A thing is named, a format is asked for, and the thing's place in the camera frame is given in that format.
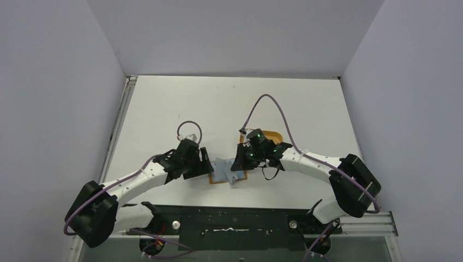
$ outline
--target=white wall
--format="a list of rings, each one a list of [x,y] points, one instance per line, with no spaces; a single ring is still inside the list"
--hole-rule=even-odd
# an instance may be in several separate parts
[[[386,0],[341,78],[405,261],[463,261],[463,1]]]
[[[127,74],[340,76],[384,0],[87,0]]]
[[[85,0],[0,3],[0,256],[65,261],[64,215],[101,171],[124,86]]]

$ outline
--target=black mounting plate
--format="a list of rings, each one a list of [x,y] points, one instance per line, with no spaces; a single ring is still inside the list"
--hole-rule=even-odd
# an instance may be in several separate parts
[[[326,225],[302,209],[254,209],[156,205],[165,223],[163,235],[180,235],[179,242],[194,250],[305,250],[304,234],[320,234]],[[289,227],[290,220],[298,228]],[[172,222],[179,221],[179,230]],[[333,234],[342,232],[339,227]]]

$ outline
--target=white enclosure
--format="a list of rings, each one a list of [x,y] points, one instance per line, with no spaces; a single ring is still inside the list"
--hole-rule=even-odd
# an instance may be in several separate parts
[[[176,130],[185,120],[200,124],[201,146],[211,160],[234,158],[238,130],[263,93],[278,100],[300,148],[333,157],[359,154],[338,80],[140,76],[105,181],[139,169],[154,154],[176,148]],[[289,141],[270,99],[261,100],[248,127],[279,132],[283,141]],[[192,133],[199,136],[194,125],[181,129],[184,136]],[[266,181],[262,171],[255,169],[248,172],[248,180],[233,186],[209,184],[207,176],[180,178],[130,203],[307,209],[331,195],[331,185],[307,175],[287,171]]]

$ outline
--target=light blue cloth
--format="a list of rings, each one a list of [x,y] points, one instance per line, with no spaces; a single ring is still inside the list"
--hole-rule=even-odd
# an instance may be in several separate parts
[[[230,184],[234,184],[238,179],[245,178],[244,171],[236,171],[236,172],[231,171],[231,167],[234,161],[235,161],[234,158],[231,158],[231,159],[216,158],[214,162],[211,162],[211,165],[214,168],[214,172],[212,173],[212,181],[213,182],[228,181]]]

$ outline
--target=black cable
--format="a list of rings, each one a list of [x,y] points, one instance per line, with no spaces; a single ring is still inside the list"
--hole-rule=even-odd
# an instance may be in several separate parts
[[[315,207],[317,207],[318,204],[320,204],[320,202],[322,202],[322,200],[323,200],[323,199],[318,200],[318,201],[312,206],[312,208],[307,212],[306,215],[307,215],[307,216],[310,216],[311,214],[313,214],[313,211],[315,210]]]
[[[163,155],[167,156],[167,155],[170,155],[170,154],[174,153],[175,151],[176,151],[175,149],[171,149],[171,150],[167,151],[166,153],[164,153]]]
[[[280,170],[277,169],[276,172],[275,172],[275,174],[274,174],[274,176],[273,176],[272,178],[267,178],[267,177],[265,176],[265,173],[264,173],[264,168],[266,168],[267,166],[265,165],[265,166],[261,166],[261,167],[262,167],[262,175],[264,175],[264,178],[265,178],[265,180],[267,180],[267,181],[270,181],[270,180],[274,179],[274,178],[276,177],[276,175],[278,175],[278,172],[280,172]]]

